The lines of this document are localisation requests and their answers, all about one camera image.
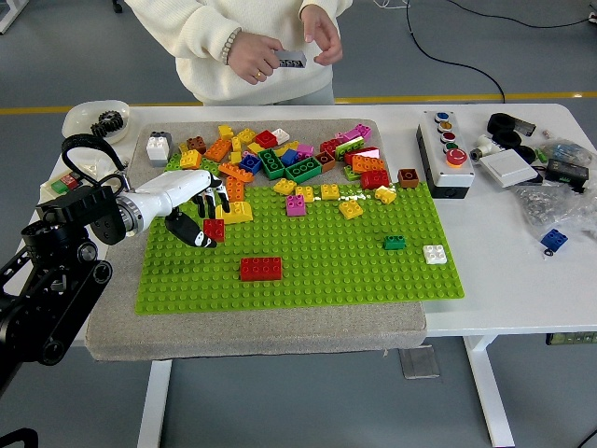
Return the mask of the person's left hand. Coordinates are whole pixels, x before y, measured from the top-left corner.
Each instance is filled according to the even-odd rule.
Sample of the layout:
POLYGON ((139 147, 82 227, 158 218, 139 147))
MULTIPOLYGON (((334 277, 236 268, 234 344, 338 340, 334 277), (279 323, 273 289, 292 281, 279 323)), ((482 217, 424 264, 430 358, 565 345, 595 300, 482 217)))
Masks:
POLYGON ((307 5, 300 14, 304 41, 315 43, 321 52, 313 60, 330 66, 341 60, 343 51, 339 32, 327 13, 317 5, 307 5))

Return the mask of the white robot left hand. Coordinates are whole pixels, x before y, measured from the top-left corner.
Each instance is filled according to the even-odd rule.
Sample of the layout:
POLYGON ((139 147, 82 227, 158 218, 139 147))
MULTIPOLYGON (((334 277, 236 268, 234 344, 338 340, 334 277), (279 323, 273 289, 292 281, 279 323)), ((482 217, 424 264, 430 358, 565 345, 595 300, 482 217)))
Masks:
POLYGON ((183 243, 213 248, 217 242, 208 237, 199 224, 179 210, 187 201, 198 205, 200 217, 215 218, 215 195, 220 198, 225 212, 230 211, 229 195, 224 183, 205 170, 178 170, 165 172, 146 182, 135 193, 122 194, 132 211, 131 231, 144 231, 154 218, 163 217, 167 230, 183 243))

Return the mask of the person's right hand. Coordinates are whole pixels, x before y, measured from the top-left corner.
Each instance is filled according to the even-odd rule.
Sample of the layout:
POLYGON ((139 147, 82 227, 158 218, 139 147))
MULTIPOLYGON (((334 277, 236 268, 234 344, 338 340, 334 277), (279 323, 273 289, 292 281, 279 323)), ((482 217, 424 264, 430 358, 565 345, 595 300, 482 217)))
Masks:
POLYGON ((231 44, 228 65, 242 80, 256 85, 280 66, 274 52, 282 49, 278 39, 240 31, 231 44))

